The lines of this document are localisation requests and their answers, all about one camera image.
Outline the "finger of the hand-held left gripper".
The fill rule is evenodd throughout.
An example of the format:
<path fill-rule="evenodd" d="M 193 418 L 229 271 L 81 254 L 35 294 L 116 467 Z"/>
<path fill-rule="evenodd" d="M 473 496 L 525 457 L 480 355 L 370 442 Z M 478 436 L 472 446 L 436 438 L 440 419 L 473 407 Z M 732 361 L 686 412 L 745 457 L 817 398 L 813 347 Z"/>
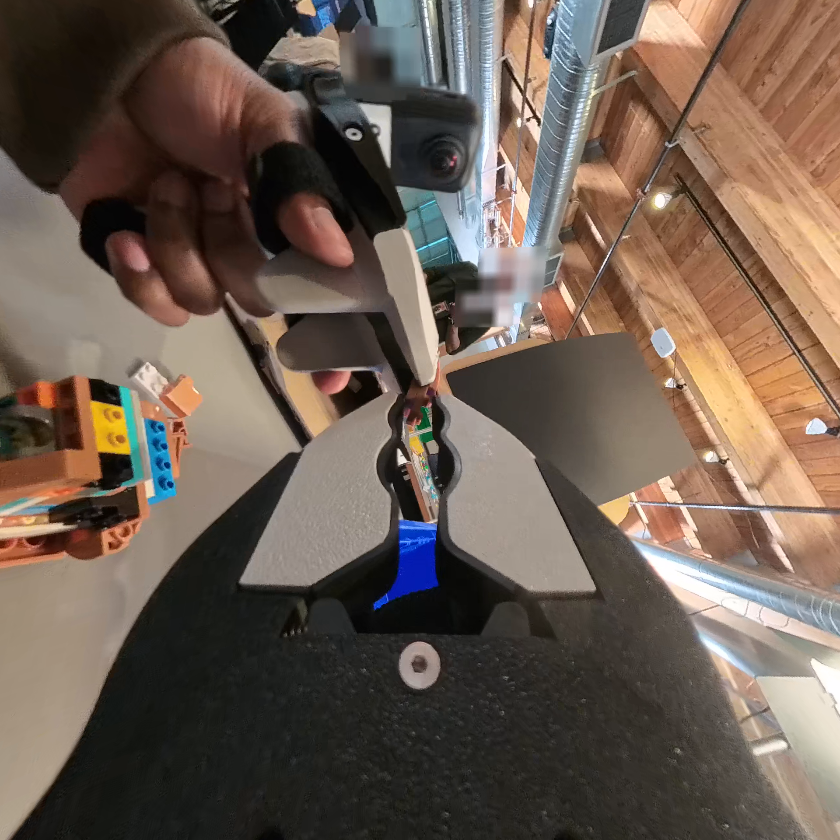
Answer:
<path fill-rule="evenodd" d="M 438 332 L 413 238 L 403 227 L 368 238 L 350 234 L 350 267 L 325 266 L 295 250 L 273 258 L 257 288 L 275 312 L 296 316 L 383 316 L 396 345 L 399 385 L 432 384 L 438 371 Z"/>
<path fill-rule="evenodd" d="M 296 316 L 277 342 L 290 371 L 396 370 L 396 345 L 383 316 Z"/>

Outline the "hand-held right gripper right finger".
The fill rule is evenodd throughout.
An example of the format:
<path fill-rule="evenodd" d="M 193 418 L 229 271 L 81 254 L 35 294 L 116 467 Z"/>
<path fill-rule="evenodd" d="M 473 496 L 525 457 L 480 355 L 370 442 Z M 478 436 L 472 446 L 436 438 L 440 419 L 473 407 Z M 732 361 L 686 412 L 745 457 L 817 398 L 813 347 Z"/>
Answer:
<path fill-rule="evenodd" d="M 597 587 L 535 455 L 457 397 L 434 409 L 435 571 L 455 631 L 551 631 L 544 607 Z"/>

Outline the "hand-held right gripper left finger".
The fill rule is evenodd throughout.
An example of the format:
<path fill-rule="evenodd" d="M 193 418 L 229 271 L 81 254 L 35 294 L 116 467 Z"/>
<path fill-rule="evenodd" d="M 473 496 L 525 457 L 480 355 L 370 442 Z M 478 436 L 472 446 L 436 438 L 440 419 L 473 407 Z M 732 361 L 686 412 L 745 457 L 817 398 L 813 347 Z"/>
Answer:
<path fill-rule="evenodd" d="M 392 487 L 402 398 L 376 398 L 302 451 L 240 578 L 243 589 L 342 605 L 362 627 L 398 572 Z"/>

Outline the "blue plastic bin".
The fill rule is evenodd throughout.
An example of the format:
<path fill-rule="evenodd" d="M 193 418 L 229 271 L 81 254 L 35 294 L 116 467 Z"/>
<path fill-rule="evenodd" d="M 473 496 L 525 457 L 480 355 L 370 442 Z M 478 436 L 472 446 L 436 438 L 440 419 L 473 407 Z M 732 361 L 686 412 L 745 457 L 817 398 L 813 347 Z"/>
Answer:
<path fill-rule="evenodd" d="M 404 596 L 438 587 L 436 543 L 435 522 L 400 520 L 397 575 L 388 592 L 373 603 L 375 611 Z"/>

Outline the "colourful toy brick model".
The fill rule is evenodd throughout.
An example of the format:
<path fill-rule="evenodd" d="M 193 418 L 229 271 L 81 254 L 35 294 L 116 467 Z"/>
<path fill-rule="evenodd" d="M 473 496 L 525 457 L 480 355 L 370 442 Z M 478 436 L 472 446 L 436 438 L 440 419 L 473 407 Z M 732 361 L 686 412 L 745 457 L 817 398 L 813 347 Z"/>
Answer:
<path fill-rule="evenodd" d="M 129 386 L 73 375 L 1 400 L 1 567 L 125 550 L 174 498 L 186 419 Z"/>

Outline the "person's left hand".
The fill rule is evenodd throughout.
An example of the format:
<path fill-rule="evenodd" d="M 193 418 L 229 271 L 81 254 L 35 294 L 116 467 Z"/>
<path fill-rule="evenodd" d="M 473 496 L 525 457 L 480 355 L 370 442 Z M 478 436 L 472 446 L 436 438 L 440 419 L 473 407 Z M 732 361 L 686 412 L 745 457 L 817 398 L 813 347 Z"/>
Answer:
<path fill-rule="evenodd" d="M 190 39 L 143 70 L 59 195 L 77 220 L 101 198 L 143 206 L 145 235 L 113 234 L 106 251 L 121 293 L 155 321 L 180 327 L 214 314 L 226 295 L 266 317 L 247 165 L 279 142 L 303 144 L 305 129 L 293 98 L 218 42 Z"/>

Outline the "silver ventilation duct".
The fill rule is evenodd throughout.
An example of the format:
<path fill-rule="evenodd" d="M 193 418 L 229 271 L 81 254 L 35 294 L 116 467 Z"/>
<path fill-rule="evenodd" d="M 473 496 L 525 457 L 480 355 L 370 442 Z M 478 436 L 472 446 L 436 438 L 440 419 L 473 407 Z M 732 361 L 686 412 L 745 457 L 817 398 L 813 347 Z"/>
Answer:
<path fill-rule="evenodd" d="M 641 539 L 631 544 L 668 584 L 792 637 L 839 650 L 839 596 L 790 575 L 681 553 Z"/>
<path fill-rule="evenodd" d="M 502 1 L 415 1 L 427 79 L 478 103 L 484 155 L 498 150 L 503 61 Z"/>
<path fill-rule="evenodd" d="M 522 244 L 550 250 L 571 198 L 607 59 L 631 45 L 644 2 L 556 3 L 553 47 Z"/>

